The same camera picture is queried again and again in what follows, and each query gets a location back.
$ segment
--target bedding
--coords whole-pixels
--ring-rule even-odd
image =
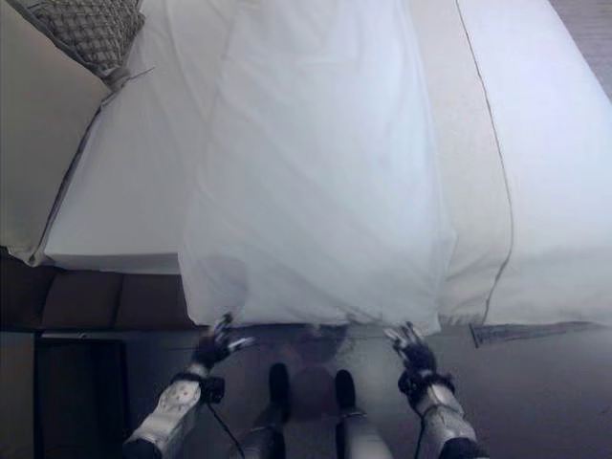
[[[454,243],[399,0],[238,2],[179,250],[196,323],[439,329]]]
[[[612,104],[548,1],[459,6],[513,210],[487,323],[612,323]]]
[[[406,4],[457,233],[439,315],[604,320],[611,297],[604,284],[612,284],[611,206],[601,181],[610,170],[609,102],[557,15],[546,0]],[[179,271],[186,203],[213,140],[215,87],[236,5],[143,2],[147,21],[127,61],[137,77],[95,122],[45,247],[57,264]],[[240,277],[240,265],[224,258],[221,266]],[[233,287],[230,296],[244,294]]]
[[[92,126],[45,253],[69,269],[178,273],[177,252],[233,3],[142,3],[134,77]]]
[[[0,243],[28,263],[109,89],[0,3]]]

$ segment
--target gray carpet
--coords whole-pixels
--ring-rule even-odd
[[[612,0],[550,0],[612,100]]]

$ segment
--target pillow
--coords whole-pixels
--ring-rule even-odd
[[[41,0],[28,7],[54,42],[71,48],[99,77],[123,65],[144,23],[136,0]]]
[[[108,87],[0,2],[0,244],[32,264]]]

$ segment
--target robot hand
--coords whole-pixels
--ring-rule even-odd
[[[242,338],[230,342],[230,326],[233,318],[225,314],[213,327],[211,332],[200,338],[193,351],[191,360],[210,371],[212,367],[224,361],[230,354],[254,344],[254,338]]]
[[[450,376],[438,374],[438,364],[433,352],[411,322],[384,332],[404,363],[405,370],[398,386],[413,407],[418,403],[423,391],[433,383],[442,383],[454,391]]]

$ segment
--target beige pillow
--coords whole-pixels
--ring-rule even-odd
[[[79,143],[110,90],[0,0],[0,244],[35,264]]]

